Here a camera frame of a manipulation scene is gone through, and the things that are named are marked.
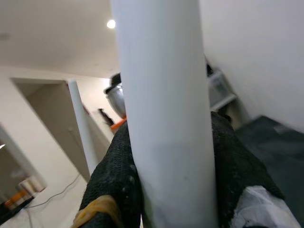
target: white wall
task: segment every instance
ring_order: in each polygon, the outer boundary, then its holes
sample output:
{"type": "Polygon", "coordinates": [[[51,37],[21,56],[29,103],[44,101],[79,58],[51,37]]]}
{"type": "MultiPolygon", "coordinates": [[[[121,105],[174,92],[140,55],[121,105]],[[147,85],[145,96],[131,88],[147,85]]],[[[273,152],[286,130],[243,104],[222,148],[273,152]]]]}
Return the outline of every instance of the white wall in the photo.
{"type": "MultiPolygon", "coordinates": [[[[90,112],[94,111],[91,104],[95,104],[95,101],[92,102],[91,98],[84,94],[90,89],[89,84],[81,86],[86,77],[0,67],[0,124],[16,146],[21,149],[23,156],[30,161],[30,164],[47,184],[47,188],[34,199],[32,204],[36,205],[62,191],[75,178],[78,172],[14,85],[11,80],[12,77],[54,80],[76,78],[77,81],[80,81],[79,89],[84,105],[90,112]]],[[[109,80],[98,78],[92,81],[100,85],[100,88],[95,86],[97,90],[96,96],[98,96],[97,94],[102,95],[102,90],[107,86],[106,84],[108,84],[109,80]]],[[[106,112],[108,112],[107,109],[110,106],[106,99],[100,98],[100,101],[100,107],[104,107],[106,112]]],[[[108,130],[107,136],[110,140],[113,134],[108,130]]],[[[34,227],[40,226],[38,225],[38,219],[45,228],[59,227],[62,221],[68,218],[71,211],[76,211],[79,207],[85,187],[86,182],[83,178],[79,178],[74,187],[62,196],[51,200],[46,207],[31,209],[32,215],[37,218],[34,227]]],[[[20,216],[18,215],[11,219],[2,225],[1,228],[29,227],[27,222],[24,214],[20,213],[20,216]]]]}
{"type": "Polygon", "coordinates": [[[200,0],[205,54],[250,118],[304,131],[304,2],[200,0]]]}
{"type": "MultiPolygon", "coordinates": [[[[83,178],[89,181],[90,174],[86,157],[71,96],[65,83],[43,85],[28,96],[27,100],[83,178]]],[[[93,121],[88,114],[86,117],[89,121],[90,119],[93,121]]],[[[88,126],[98,161],[101,161],[109,142],[102,133],[98,134],[98,131],[93,131],[91,124],[88,126]]]]}

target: doorway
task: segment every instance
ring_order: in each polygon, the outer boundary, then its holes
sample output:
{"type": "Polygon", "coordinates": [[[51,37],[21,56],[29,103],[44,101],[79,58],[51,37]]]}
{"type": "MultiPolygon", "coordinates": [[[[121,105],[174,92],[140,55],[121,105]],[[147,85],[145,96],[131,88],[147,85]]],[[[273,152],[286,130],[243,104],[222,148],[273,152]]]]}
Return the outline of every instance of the doorway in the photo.
{"type": "MultiPolygon", "coordinates": [[[[79,173],[89,181],[90,174],[66,82],[22,79],[15,80],[15,84],[79,173]]],[[[107,140],[89,112],[86,112],[86,120],[97,158],[101,161],[108,147],[107,140]]]]}

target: orange object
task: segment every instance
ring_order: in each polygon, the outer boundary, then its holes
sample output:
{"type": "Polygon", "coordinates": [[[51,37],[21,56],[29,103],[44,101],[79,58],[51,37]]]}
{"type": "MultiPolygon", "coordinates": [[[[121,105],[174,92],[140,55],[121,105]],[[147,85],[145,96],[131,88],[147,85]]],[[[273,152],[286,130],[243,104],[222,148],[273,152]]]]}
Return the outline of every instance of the orange object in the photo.
{"type": "Polygon", "coordinates": [[[23,197],[26,196],[26,191],[22,190],[20,192],[18,192],[17,194],[15,194],[11,199],[9,199],[8,201],[6,201],[4,203],[5,207],[7,208],[11,208],[14,205],[19,205],[20,203],[23,202],[23,197]]]}
{"type": "Polygon", "coordinates": [[[124,119],[122,119],[121,121],[119,121],[118,123],[116,123],[116,124],[113,124],[112,126],[111,126],[111,130],[112,131],[116,131],[121,125],[123,125],[123,123],[124,122],[126,122],[127,121],[127,117],[125,117],[124,119]]]}

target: black fabric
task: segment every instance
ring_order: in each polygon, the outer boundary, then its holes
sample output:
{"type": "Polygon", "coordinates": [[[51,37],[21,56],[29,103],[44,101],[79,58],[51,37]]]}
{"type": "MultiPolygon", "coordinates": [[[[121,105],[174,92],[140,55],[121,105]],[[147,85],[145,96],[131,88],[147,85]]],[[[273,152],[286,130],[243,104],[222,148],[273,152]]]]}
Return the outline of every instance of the black fabric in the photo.
{"type": "MultiPolygon", "coordinates": [[[[111,195],[117,202],[126,228],[138,228],[142,211],[142,192],[133,161],[127,123],[115,134],[112,143],[94,170],[85,190],[80,209],[101,195],[111,195]]],[[[115,228],[104,213],[97,213],[83,228],[115,228]]]]}
{"type": "Polygon", "coordinates": [[[284,196],[265,165],[236,137],[229,121],[216,113],[211,118],[219,223],[221,228],[229,228],[238,199],[247,186],[260,185],[278,198],[284,196]]]}

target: gray floor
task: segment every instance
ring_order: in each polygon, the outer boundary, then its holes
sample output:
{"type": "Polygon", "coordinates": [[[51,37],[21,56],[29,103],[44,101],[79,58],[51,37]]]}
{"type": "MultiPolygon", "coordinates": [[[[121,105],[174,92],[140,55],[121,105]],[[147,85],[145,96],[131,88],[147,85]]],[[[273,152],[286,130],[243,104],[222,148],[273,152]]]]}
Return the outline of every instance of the gray floor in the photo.
{"type": "Polygon", "coordinates": [[[304,227],[304,134],[267,118],[239,128],[241,142],[267,167],[286,196],[286,203],[304,227]]]}

